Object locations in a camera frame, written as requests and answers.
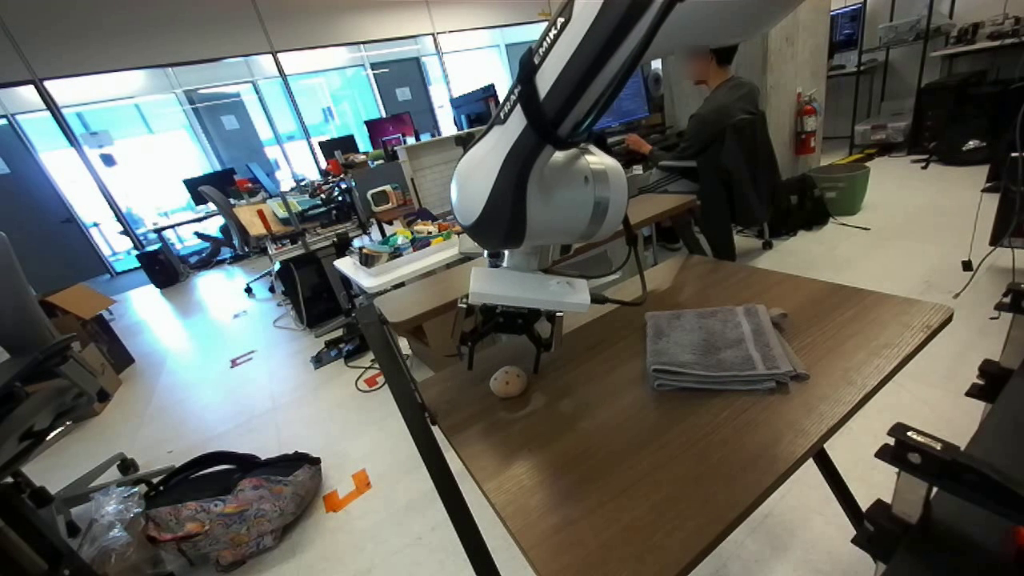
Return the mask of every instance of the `red fire extinguisher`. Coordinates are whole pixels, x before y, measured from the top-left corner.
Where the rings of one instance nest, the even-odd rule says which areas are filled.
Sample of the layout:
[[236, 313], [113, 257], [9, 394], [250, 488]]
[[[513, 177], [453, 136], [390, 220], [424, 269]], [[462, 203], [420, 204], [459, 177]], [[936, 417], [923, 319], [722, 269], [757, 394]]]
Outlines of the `red fire extinguisher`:
[[819, 106], [811, 94], [795, 94], [795, 158], [808, 158], [819, 150]]

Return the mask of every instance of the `white floor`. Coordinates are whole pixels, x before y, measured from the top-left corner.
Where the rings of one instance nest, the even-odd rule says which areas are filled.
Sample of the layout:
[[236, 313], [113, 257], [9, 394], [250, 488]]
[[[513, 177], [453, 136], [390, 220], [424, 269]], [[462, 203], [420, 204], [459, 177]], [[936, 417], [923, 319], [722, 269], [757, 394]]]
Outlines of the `white floor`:
[[[957, 308], [953, 326], [829, 442], [864, 507], [892, 488], [892, 470], [872, 461], [889, 422], [904, 421], [962, 442], [982, 417], [962, 392], [976, 364], [1002, 353], [1008, 319], [993, 319], [993, 305], [1012, 278], [1012, 257], [996, 252], [953, 302], [966, 278], [961, 260], [979, 184], [982, 171], [921, 173], [903, 158], [885, 158], [872, 165], [868, 208], [850, 217], [869, 232], [829, 223], [770, 252], [745, 246], [753, 265]], [[989, 236], [993, 213], [996, 198], [985, 195], [979, 244]], [[345, 491], [347, 474], [365, 469], [374, 491], [338, 516], [316, 509], [278, 552], [236, 570], [241, 576], [470, 572], [394, 401], [355, 394], [355, 367], [313, 371], [308, 360], [318, 344], [278, 302], [245, 302], [243, 278], [245, 269], [215, 269], [169, 291], [120, 296], [115, 330], [137, 364], [123, 371], [113, 407], [45, 451], [27, 474], [58, 488], [107, 451], [126, 451], [145, 469], [179, 465], [210, 449], [310, 451], [326, 465], [326, 488]], [[251, 363], [230, 367], [243, 353], [251, 353]], [[532, 572], [480, 493], [468, 493], [501, 572]], [[696, 572], [872, 572], [849, 538], [850, 528], [824, 483], [804, 469]]]

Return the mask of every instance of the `robotic arm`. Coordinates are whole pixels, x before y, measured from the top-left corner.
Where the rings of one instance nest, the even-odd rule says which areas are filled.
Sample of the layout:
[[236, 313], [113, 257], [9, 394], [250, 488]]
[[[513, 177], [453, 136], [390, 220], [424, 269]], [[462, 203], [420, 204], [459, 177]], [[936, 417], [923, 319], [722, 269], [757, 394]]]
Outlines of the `robotic arm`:
[[627, 177], [614, 158], [585, 144], [587, 126], [651, 46], [738, 46], [795, 5], [567, 0], [452, 180], [453, 217], [489, 252], [489, 269], [472, 269], [470, 302], [585, 308], [585, 283], [542, 278], [540, 269], [556, 246], [609, 236], [622, 220]]

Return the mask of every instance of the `man in gray shirt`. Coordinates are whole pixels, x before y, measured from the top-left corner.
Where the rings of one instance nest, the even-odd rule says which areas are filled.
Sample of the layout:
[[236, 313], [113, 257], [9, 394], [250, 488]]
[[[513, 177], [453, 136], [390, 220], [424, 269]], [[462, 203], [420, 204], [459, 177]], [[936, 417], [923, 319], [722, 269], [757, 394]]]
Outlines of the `man in gray shirt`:
[[[622, 149], [654, 168], [668, 168], [665, 161], [700, 161], [704, 154], [720, 149], [728, 126], [761, 115], [757, 88], [728, 74], [736, 53], [738, 46], [684, 55], [684, 71], [692, 85], [708, 90], [708, 100], [688, 118], [688, 127], [681, 133], [674, 149], [654, 150], [638, 136], [622, 136]], [[700, 195], [700, 204], [700, 229], [712, 257], [736, 260], [731, 223], [728, 215], [722, 215], [722, 203]]]

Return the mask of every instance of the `folded gray towel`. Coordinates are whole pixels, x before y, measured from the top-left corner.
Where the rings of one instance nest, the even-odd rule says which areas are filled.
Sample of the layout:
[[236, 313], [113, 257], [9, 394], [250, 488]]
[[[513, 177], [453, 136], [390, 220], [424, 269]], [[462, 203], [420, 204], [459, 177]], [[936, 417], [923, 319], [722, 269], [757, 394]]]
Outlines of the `folded gray towel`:
[[646, 378], [654, 392], [770, 392], [804, 367], [766, 308], [700, 308], [646, 313]]

